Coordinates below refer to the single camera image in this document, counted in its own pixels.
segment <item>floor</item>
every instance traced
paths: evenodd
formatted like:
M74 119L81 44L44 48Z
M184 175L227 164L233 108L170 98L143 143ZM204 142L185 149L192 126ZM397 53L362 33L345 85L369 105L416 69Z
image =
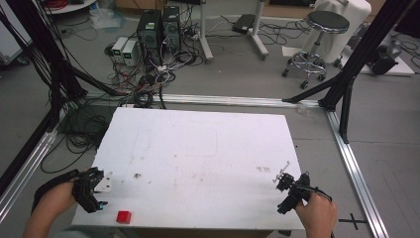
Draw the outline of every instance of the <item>floor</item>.
M65 15L57 19L58 25L79 23L88 18L87 12ZM209 28L225 20L208 20ZM275 19L263 20L284 25ZM93 31L90 23L77 26L78 36L64 39L64 43L77 60L95 78L107 82L112 73L111 62L103 51L118 36L130 36L137 22L124 21L123 28L114 31ZM229 25L220 24L220 29ZM288 40L288 47L299 47L304 36ZM176 81L163 93L181 95L238 96L252 98L287 98L302 90L299 88L302 73L292 70L287 78L281 72L287 62L281 54L281 46L267 45L270 55L262 61L250 39L210 39L214 61L199 66L185 67L176 72ZM410 56L401 56L414 71ZM329 75L338 70L329 66ZM0 71L0 173L19 153L22 146L44 118L48 89L43 85L31 66L12 65ZM310 82L310 87L317 85ZM97 91L86 83L83 87ZM420 233L420 76L373 76L360 74L354 85L349 122L349 140L363 172L389 237L416 237ZM323 97L321 92L309 99ZM168 104L170 109L233 111L247 113L273 113L286 115L296 154L303 171L309 171L313 183L329 190L339 204L339 218L365 220L347 172L340 160L337 144L322 109L272 109L233 106L197 106ZM95 151L89 151L74 168L82 170L92 164ZM52 168L62 167L73 160L74 155L60 146L50 157ZM32 197L36 187L54 176L37 170L27 187L0 224L5 237L20 237L24 223L30 214ZM52 233L68 226L74 209L60 217ZM368 226L338 223L337 237L369 237ZM301 231L292 237L303 237Z

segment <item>caster wheel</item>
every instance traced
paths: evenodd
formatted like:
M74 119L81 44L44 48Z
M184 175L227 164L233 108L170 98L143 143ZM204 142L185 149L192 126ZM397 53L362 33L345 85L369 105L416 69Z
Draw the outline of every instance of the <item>caster wheel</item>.
M307 80L305 80L300 84L300 88L306 89L306 87L308 87L308 84L309 84L309 82Z
M341 61L340 61L339 59L336 59L336 60L334 61L333 66L334 66L334 67L339 67L339 66L340 66L340 64L341 64Z
M318 75L318 81L324 81L324 79L326 78L327 76L325 76L325 74L319 74Z
M288 69L285 69L284 72L281 74L283 77L287 77Z

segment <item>white table surface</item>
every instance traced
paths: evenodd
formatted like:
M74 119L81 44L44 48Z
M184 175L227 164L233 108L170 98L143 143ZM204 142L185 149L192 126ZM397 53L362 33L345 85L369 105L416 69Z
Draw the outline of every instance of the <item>white table surface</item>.
M93 167L112 172L109 204L72 224L204 229L303 229L273 179L300 176L284 116L118 108ZM119 210L132 212L128 225Z

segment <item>black cross mark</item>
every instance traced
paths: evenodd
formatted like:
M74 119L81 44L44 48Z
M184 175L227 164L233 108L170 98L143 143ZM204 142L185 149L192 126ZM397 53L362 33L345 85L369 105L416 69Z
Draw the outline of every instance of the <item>black cross mark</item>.
M366 220L356 220L353 213L350 213L350 216L352 217L351 220L349 220L349 219L339 219L339 222L351 222L355 225L356 230L359 230L358 223L368 223Z

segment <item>black strap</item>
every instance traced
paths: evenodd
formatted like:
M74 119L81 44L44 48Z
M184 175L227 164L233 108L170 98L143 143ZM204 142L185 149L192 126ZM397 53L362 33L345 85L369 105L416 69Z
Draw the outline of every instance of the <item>black strap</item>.
M79 171L78 170L73 170L70 172L67 172L61 176L55 177L49 181L47 181L46 183L44 183L42 186L40 186L37 191L35 192L34 195L34 203L32 204L32 212L34 212L35 208L37 207L38 203L41 200L41 197L43 197L44 194L47 193L47 191L49 191L51 188L62 184L64 182L70 181L71 179L74 179L78 176Z

